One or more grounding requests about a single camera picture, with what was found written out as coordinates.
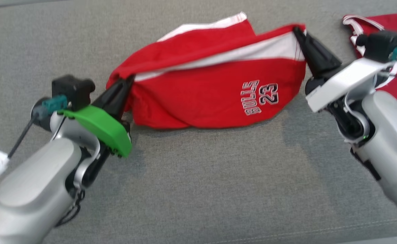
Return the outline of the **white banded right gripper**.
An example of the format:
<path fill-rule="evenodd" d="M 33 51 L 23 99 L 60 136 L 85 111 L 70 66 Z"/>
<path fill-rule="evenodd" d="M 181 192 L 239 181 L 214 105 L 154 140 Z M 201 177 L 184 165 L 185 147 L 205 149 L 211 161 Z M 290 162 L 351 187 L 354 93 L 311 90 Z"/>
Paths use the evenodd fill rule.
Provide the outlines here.
<path fill-rule="evenodd" d="M 318 39 L 303 31 L 300 27 L 294 27 L 292 31 L 313 77 L 316 78 L 320 74 L 341 66 L 341 60 Z M 378 73 L 393 67 L 395 63 L 396 61 L 381 63 L 367 58 L 355 60 L 332 76 L 324 85 L 307 95 L 307 103 L 310 109 L 317 113 L 327 107 L 328 104 L 349 93 L 352 93 L 356 98 L 363 98 L 367 94 L 373 93 Z"/>

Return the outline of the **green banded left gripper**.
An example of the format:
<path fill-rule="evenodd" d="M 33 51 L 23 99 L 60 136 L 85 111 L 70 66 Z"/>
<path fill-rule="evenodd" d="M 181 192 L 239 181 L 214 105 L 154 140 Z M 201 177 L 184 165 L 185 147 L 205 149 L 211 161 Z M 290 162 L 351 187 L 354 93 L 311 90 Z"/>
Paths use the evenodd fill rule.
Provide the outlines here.
<path fill-rule="evenodd" d="M 135 76 L 119 78 L 98 96 L 92 105 L 78 110 L 62 110 L 67 118 L 75 119 L 90 133 L 106 144 L 115 155 L 126 158 L 132 150 L 129 132 L 116 119 L 121 119 Z"/>

